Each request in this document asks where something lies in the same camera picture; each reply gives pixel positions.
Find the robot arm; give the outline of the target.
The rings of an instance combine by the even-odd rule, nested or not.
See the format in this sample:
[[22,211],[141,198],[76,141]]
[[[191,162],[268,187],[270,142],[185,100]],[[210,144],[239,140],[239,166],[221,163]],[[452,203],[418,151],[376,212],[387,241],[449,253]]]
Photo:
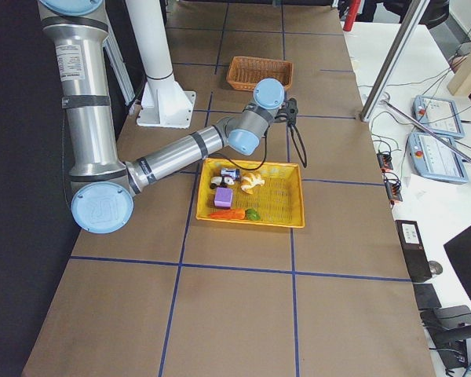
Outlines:
[[[195,94],[183,90],[173,75],[161,6],[157,1],[126,4],[144,65],[147,126],[186,128]],[[102,1],[40,1],[42,29],[55,45],[75,164],[69,173],[71,212],[92,233],[122,228],[133,213],[133,197],[208,155],[230,147],[254,152],[280,110],[285,90],[265,78],[254,89],[243,113],[189,134],[133,162],[118,157],[105,71],[103,44],[110,25]]]

